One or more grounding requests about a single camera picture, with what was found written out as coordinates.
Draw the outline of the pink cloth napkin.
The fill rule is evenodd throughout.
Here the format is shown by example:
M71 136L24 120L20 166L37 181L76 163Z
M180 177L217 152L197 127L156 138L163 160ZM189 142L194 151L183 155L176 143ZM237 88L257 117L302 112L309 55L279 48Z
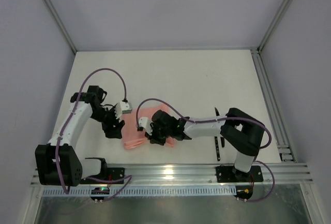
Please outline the pink cloth napkin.
M157 110L162 110L168 113L169 107L160 104L156 107L141 108L139 110L139 117L151 118ZM137 110L134 109L131 113L122 116L122 119L125 121L125 125L122 128L122 143L125 149L133 149L149 142L143 132L137 131L136 112Z

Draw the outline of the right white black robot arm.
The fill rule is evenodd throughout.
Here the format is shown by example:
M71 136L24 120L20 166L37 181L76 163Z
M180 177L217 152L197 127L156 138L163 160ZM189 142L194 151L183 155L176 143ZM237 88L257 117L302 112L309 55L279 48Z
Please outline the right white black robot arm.
M140 118L139 126L152 144L164 145L167 138L179 141L200 137L221 137L236 150L232 173L237 180L249 178L254 159L259 154L265 126L237 108L224 116L212 118L175 118L158 110L151 118Z

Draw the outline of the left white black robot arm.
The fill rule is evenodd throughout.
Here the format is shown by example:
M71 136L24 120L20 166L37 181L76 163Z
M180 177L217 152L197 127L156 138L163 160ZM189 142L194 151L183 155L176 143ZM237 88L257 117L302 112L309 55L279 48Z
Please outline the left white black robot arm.
M80 159L75 151L78 139L89 119L101 124L108 139L121 139L125 121L122 115L132 107L127 99L115 105L103 104L107 92L96 85L70 98L66 120L47 144L35 149L39 181L42 185L74 187L80 183L110 179L106 160L99 157Z

